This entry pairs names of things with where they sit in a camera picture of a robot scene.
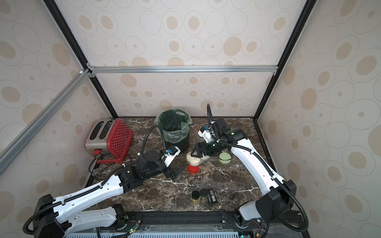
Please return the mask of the red jar lid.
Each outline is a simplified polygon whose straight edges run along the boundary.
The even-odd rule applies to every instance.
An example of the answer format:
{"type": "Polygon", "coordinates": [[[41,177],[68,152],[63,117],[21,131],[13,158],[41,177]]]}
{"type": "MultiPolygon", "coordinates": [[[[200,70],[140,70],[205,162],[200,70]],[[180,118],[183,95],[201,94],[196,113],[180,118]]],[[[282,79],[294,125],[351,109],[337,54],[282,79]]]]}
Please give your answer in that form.
{"type": "Polygon", "coordinates": [[[199,172],[199,166],[188,165],[188,171],[191,174],[197,174],[199,172]]]}

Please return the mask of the beige lid jar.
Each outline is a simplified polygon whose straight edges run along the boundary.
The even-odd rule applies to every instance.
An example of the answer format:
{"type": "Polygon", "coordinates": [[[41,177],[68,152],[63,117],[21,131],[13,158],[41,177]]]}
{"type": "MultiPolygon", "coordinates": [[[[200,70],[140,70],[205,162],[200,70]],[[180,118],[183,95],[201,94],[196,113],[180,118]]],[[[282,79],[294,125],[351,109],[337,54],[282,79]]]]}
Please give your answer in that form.
{"type": "Polygon", "coordinates": [[[191,152],[188,152],[186,154],[187,163],[192,167],[197,167],[201,165],[202,163],[206,162],[209,158],[209,156],[202,156],[201,158],[193,157],[191,156],[191,152]]]}

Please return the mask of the light green jar lid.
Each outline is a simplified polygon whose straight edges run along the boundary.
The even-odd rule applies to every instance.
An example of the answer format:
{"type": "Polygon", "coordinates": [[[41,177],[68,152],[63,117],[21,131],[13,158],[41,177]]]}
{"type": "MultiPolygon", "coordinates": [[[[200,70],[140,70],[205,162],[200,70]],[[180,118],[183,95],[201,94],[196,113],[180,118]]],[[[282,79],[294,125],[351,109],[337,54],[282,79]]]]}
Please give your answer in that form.
{"type": "Polygon", "coordinates": [[[228,152],[221,152],[218,158],[219,162],[223,165],[227,165],[232,161],[232,156],[228,152]]]}

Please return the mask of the clear oatmeal jar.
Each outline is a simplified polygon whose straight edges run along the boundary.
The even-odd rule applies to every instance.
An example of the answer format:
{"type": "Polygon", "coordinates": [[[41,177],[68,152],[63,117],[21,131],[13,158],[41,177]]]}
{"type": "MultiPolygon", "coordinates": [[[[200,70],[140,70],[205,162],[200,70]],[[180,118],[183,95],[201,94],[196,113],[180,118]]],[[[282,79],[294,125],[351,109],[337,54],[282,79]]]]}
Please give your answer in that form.
{"type": "Polygon", "coordinates": [[[196,143],[202,143],[202,142],[205,142],[205,139],[202,136],[197,135],[196,136],[196,143]]]}

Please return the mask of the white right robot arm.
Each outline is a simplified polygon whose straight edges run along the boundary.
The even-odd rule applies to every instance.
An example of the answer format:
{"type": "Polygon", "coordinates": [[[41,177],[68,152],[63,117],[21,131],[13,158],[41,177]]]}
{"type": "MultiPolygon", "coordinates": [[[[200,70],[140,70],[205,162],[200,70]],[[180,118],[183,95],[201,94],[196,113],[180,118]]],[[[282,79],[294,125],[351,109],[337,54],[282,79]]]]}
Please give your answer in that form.
{"type": "Polygon", "coordinates": [[[194,146],[190,156],[203,159],[230,149],[233,155],[248,169],[263,195],[260,199],[247,202],[236,210],[237,225],[241,227],[252,220],[266,223],[276,220],[295,232],[307,231],[309,220],[306,211],[296,198],[296,184],[292,180],[285,180],[272,169],[240,128],[231,129],[223,118],[213,118],[210,105],[207,105],[206,108],[207,126],[198,131],[203,142],[194,146]],[[293,226],[280,217],[291,210],[294,205],[302,217],[303,225],[301,227],[293,226]]]}

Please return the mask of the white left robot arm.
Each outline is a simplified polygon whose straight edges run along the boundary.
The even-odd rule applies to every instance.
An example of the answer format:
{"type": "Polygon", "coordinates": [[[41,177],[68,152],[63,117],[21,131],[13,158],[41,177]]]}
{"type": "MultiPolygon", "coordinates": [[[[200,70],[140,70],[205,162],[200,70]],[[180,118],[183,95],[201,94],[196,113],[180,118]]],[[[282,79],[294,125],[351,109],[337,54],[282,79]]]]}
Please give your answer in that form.
{"type": "Polygon", "coordinates": [[[97,184],[57,198],[50,194],[40,198],[34,214],[24,223],[23,232],[36,238],[64,238],[80,230],[119,223],[124,214],[120,205],[92,212],[87,208],[140,187],[157,175],[171,179],[178,175],[170,164],[180,154],[179,147],[171,145],[159,152],[144,149],[141,147],[137,161],[115,168],[97,184]]]}

